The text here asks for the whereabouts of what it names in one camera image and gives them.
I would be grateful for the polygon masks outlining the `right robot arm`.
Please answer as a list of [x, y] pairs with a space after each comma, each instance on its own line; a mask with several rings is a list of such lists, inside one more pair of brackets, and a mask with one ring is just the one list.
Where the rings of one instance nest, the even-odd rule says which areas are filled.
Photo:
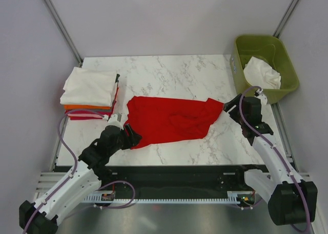
[[274, 132], [262, 121], [261, 101], [237, 95], [223, 106], [224, 112], [241, 127], [242, 134], [262, 158], [269, 174], [250, 169], [235, 176], [242, 190], [251, 187], [267, 203], [276, 225], [312, 223], [315, 220], [318, 189], [305, 181], [277, 149]]

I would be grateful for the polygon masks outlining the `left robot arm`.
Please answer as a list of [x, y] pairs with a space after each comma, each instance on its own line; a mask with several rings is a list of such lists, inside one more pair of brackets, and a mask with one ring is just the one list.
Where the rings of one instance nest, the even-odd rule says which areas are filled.
[[24, 233], [56, 233], [64, 218], [94, 191], [112, 185], [110, 157], [119, 150], [135, 147], [141, 141], [130, 125], [108, 125], [49, 191], [33, 203], [19, 207], [19, 225]]

